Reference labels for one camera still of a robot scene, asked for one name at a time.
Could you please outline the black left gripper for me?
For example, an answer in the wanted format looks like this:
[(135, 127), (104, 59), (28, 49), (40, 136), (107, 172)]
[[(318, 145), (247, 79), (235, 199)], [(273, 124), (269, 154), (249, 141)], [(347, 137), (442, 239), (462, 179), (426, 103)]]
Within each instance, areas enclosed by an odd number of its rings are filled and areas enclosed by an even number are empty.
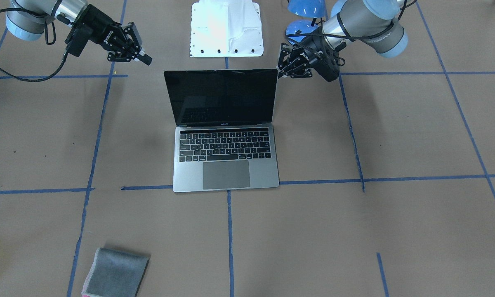
[(322, 36), (306, 36), (302, 45), (281, 43), (277, 62), (279, 78), (311, 78), (312, 68), (327, 82), (338, 79), (340, 64), (338, 51)]

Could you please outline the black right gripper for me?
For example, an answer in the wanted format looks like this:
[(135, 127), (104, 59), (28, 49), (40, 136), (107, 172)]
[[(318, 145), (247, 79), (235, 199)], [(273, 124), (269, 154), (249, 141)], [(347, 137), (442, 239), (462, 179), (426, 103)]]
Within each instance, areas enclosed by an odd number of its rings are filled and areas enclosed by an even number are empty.
[(92, 4), (88, 4), (79, 18), (79, 24), (87, 32), (87, 39), (108, 50), (109, 45), (125, 42), (129, 39), (127, 52), (108, 51), (107, 60), (110, 62), (140, 61), (150, 65), (153, 58), (144, 52), (142, 38), (134, 22), (129, 22), (124, 28), (121, 23), (114, 21), (106, 13)]

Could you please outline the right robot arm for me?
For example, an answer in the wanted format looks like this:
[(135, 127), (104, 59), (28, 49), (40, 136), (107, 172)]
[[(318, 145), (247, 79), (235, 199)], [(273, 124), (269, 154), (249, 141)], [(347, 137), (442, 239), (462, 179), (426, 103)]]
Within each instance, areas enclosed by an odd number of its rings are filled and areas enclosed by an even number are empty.
[(108, 52), (108, 61), (150, 65), (134, 22), (123, 25), (86, 0), (11, 0), (6, 13), (6, 27), (19, 39), (34, 41), (56, 19), (70, 27), (65, 40), (67, 51), (75, 57), (83, 52), (87, 42), (100, 45)]

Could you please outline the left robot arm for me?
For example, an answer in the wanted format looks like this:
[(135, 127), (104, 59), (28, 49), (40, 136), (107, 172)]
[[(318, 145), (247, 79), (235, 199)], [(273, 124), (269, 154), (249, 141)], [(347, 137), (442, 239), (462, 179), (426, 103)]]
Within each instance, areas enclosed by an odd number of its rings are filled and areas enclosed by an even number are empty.
[(338, 79), (345, 60), (340, 52), (361, 41), (385, 58), (398, 56), (408, 45), (400, 24), (406, 0), (339, 0), (330, 19), (287, 33), (280, 47), (279, 77), (309, 78), (318, 73), (327, 82)]

